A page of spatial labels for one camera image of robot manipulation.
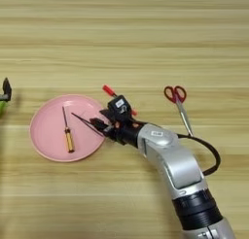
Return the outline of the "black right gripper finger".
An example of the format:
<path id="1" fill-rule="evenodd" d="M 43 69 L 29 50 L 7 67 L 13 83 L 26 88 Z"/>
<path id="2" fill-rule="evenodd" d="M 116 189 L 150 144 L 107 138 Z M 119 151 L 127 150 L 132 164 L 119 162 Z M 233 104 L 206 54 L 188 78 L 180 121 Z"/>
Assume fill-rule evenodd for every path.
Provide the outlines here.
<path id="1" fill-rule="evenodd" d="M 89 120 L 96 130 L 103 134 L 111 134 L 114 131 L 114 126 L 105 123 L 102 119 L 93 118 Z"/>
<path id="2" fill-rule="evenodd" d="M 112 112 L 109 109 L 100 110 L 99 113 L 108 120 L 110 120 L 113 117 Z"/>

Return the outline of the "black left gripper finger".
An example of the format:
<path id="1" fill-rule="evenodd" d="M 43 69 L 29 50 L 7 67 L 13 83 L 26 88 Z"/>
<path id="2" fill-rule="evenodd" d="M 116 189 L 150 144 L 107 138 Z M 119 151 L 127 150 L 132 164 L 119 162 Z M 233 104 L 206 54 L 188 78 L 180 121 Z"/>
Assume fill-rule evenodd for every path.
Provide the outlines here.
<path id="1" fill-rule="evenodd" d="M 12 88 L 8 79 L 5 79 L 3 82 L 3 91 L 3 100 L 9 102 L 12 97 Z"/>

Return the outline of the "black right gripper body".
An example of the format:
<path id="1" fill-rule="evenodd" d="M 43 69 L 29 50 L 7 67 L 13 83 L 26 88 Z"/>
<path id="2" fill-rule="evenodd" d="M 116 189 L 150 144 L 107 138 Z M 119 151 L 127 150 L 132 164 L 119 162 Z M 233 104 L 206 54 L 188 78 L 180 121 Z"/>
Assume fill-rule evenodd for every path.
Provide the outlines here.
<path id="1" fill-rule="evenodd" d="M 103 130 L 103 135 L 121 145 L 137 148 L 138 134 L 145 122 L 135 119 L 115 120 Z"/>

